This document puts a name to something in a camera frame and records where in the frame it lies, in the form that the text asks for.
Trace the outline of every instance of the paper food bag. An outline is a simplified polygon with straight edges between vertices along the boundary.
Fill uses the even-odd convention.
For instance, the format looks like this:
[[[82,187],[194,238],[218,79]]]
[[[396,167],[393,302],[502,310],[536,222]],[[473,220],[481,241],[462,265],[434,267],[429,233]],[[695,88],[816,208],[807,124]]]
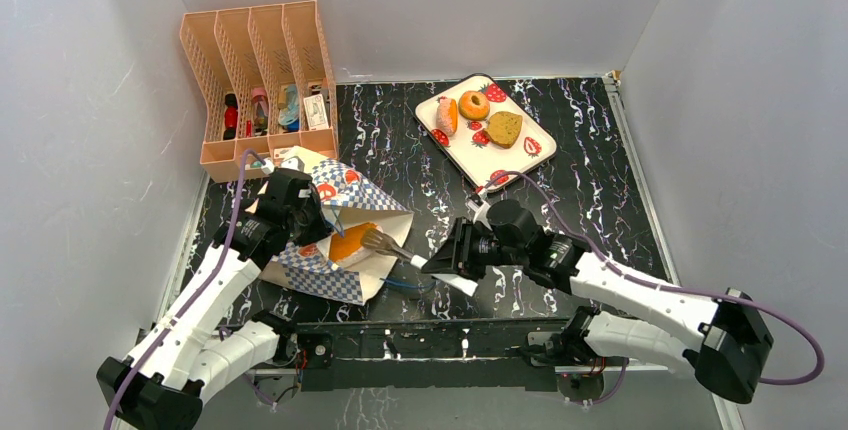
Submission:
[[[288,150],[281,160],[280,166],[312,175],[321,196],[324,218],[337,232],[371,222],[399,245],[406,242],[412,227],[412,212],[353,168],[301,147]],[[290,242],[280,255],[271,259],[259,278],[330,300],[364,304],[383,286],[382,279],[388,277],[397,259],[372,253],[348,268],[341,268],[327,258],[331,239],[305,247]]]

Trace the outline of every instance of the wooden organizer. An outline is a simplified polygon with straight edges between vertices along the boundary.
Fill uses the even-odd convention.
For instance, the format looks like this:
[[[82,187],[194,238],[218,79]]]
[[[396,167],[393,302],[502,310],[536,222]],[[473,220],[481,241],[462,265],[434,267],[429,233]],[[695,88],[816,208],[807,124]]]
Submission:
[[[180,41],[206,101],[200,165],[212,180],[238,179],[239,160],[248,148],[273,156],[275,150],[279,155],[280,149],[298,145],[338,158],[336,80],[316,1],[187,13]],[[291,84],[297,87],[301,102],[297,132],[287,132],[278,123],[278,99],[284,98]],[[306,128],[303,99],[316,84],[329,90],[328,129]],[[247,122],[255,117],[251,92],[257,87],[264,87],[268,94],[268,134],[253,137],[247,135]],[[224,140],[224,95],[228,93],[236,95],[239,105],[232,140]],[[247,178],[262,175],[260,169],[246,171]]]

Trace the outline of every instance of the tray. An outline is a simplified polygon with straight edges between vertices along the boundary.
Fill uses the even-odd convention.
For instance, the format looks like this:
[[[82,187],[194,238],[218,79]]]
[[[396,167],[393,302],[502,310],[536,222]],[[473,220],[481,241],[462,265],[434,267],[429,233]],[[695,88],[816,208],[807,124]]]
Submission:
[[[491,110],[489,115],[495,112],[506,111],[521,115],[524,119],[521,123],[521,134],[512,148],[501,148],[494,143],[486,143],[481,133],[487,121],[472,122],[462,115],[459,116],[459,126],[454,136],[448,138],[448,145],[443,145],[439,138],[434,136],[436,127],[436,109],[439,106],[440,97],[453,98],[459,103],[459,97],[468,90],[479,90],[496,85],[487,75],[475,74],[460,81],[444,92],[421,102],[415,107],[415,118],[427,129],[427,133],[433,137],[436,144],[453,160],[462,170],[466,177],[477,187],[489,182],[497,172],[517,171],[527,173],[539,166],[545,160],[556,153],[556,141],[551,135],[542,129],[530,115],[521,109],[509,96],[503,102],[490,100]],[[490,188],[497,190],[518,177],[504,177],[496,185]]]

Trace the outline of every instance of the pastry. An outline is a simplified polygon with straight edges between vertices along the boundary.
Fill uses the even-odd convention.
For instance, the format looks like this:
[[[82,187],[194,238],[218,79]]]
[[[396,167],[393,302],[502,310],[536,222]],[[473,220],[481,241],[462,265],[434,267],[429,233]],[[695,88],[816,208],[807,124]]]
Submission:
[[[459,114],[456,109],[456,100],[442,97],[439,99],[439,108],[436,110],[436,126],[452,137],[459,126]]]
[[[376,223],[363,223],[355,227],[346,228],[344,237],[336,233],[330,239],[330,255],[328,258],[336,265],[347,268],[368,258],[373,251],[362,246],[362,236],[369,228],[382,231]]]
[[[459,113],[469,120],[484,120],[489,116],[489,99],[480,92],[465,92],[459,98]]]
[[[510,148],[521,134],[523,120],[521,115],[498,112],[489,118],[489,126],[484,131],[493,143],[503,148]]]

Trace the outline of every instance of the table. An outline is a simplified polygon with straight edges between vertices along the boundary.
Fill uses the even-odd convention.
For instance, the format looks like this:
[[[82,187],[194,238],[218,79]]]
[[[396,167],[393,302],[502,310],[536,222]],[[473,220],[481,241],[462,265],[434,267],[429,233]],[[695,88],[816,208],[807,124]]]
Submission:
[[[531,176],[554,195],[554,205],[575,229],[637,270],[668,280],[637,188],[624,141],[601,77],[498,80],[501,88],[557,141],[557,154]],[[406,248],[431,255],[456,216],[469,216],[474,187],[418,125],[418,103],[452,82],[338,86],[340,160],[355,167],[415,212]],[[245,185],[256,194],[261,180]],[[194,237],[183,287],[199,266],[214,231],[229,215],[235,183],[210,183]],[[524,182],[504,190],[552,228],[541,196]],[[427,283],[413,267],[397,264],[392,278]],[[384,287],[366,305],[333,302],[255,281],[236,299],[223,324],[242,325],[261,309],[297,322],[411,321],[568,317],[582,300],[541,288],[520,270],[494,269],[474,297],[439,282],[428,292]]]

